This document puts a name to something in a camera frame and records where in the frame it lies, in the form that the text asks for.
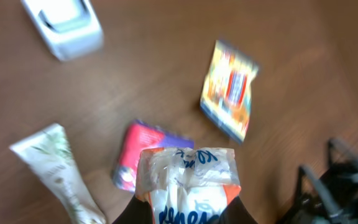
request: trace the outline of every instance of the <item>yellow packet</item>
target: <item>yellow packet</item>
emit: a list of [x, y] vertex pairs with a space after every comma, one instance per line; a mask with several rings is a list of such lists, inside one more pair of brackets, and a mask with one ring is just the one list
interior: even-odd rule
[[251, 88], [259, 66], [230, 45], [217, 40], [201, 95], [201, 109], [220, 129], [243, 142], [250, 115]]

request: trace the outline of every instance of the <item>white plastic bag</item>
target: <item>white plastic bag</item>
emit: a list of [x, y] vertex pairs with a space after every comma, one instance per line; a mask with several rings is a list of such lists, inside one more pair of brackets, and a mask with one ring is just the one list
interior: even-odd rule
[[150, 204], [154, 223], [210, 223], [240, 190], [233, 149], [168, 147], [140, 155], [135, 195]]

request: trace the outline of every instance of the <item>cream tube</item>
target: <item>cream tube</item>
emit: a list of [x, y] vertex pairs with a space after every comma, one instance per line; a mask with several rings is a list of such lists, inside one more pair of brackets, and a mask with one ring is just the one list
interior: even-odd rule
[[62, 126], [53, 124], [10, 149], [60, 199], [72, 223], [106, 223], [81, 178]]

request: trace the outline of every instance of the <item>wooden floor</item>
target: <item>wooden floor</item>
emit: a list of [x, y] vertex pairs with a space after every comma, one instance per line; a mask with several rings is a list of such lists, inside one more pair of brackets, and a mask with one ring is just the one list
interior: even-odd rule
[[[20, 1], [0, 0], [0, 223], [69, 223], [60, 204], [8, 145], [58, 122], [111, 223], [132, 195], [116, 189], [131, 120], [232, 147], [240, 197], [259, 223], [288, 205], [296, 168], [325, 170], [324, 144], [358, 149], [358, 1], [95, 1], [100, 52], [60, 63]], [[200, 111], [216, 39], [261, 66], [252, 84], [245, 142], [228, 139]]]

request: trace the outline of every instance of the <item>candy wrapper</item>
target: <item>candy wrapper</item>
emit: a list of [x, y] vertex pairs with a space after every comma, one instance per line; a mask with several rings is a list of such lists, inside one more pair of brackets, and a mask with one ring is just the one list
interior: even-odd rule
[[120, 189], [135, 192], [140, 152], [143, 149], [170, 146], [193, 148], [194, 142], [135, 120], [127, 131], [118, 167], [114, 172], [114, 184]]
[[209, 72], [204, 81], [201, 109], [237, 142], [246, 136], [250, 106], [250, 83], [259, 70], [250, 58], [216, 41]]
[[233, 149], [146, 149], [137, 171], [135, 196], [158, 224], [212, 223], [241, 190]]

